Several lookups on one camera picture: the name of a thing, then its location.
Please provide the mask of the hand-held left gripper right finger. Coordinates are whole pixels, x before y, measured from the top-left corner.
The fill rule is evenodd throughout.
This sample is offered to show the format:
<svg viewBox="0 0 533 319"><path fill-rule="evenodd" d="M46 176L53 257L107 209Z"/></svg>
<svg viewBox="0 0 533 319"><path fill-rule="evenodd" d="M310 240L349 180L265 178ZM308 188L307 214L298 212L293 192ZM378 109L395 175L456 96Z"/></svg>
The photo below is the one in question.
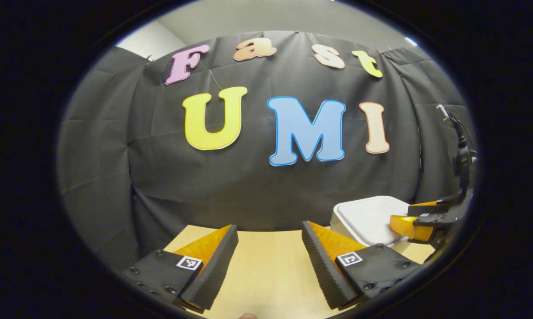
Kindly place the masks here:
<svg viewBox="0 0 533 319"><path fill-rule="evenodd" d="M301 239L331 309L377 297L421 267L385 244L365 246L311 221L302 222Z"/></svg>

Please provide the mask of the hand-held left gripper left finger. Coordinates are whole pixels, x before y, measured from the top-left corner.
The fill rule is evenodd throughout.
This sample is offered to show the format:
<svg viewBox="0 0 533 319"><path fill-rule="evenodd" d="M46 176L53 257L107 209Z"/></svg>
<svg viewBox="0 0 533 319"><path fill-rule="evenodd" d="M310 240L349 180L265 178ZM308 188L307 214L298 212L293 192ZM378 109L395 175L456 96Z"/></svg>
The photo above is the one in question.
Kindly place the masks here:
<svg viewBox="0 0 533 319"><path fill-rule="evenodd" d="M121 274L166 303L203 313L222 287L238 242L237 227L228 225L173 252L157 249Z"/></svg>

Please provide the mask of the white desktop garbage bin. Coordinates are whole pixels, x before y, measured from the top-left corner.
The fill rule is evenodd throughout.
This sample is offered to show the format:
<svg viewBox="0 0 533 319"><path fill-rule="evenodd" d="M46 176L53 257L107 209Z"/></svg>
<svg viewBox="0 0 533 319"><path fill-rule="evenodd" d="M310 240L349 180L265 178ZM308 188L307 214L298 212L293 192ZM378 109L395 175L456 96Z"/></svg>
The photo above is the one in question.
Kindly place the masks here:
<svg viewBox="0 0 533 319"><path fill-rule="evenodd" d="M390 216L406 216L409 204L391 196L340 202L333 208L330 229L364 246L392 247L408 240L390 228Z"/></svg>

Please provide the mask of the wooden desktop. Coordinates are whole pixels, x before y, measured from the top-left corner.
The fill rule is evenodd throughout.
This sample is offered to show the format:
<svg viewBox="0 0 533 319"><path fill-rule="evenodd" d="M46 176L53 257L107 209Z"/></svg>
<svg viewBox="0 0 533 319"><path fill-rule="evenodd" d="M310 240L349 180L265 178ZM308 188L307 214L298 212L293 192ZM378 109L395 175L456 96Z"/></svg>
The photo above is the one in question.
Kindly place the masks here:
<svg viewBox="0 0 533 319"><path fill-rule="evenodd" d="M330 309L301 231L238 231L238 244L220 291L203 317L326 319L357 307Z"/></svg>

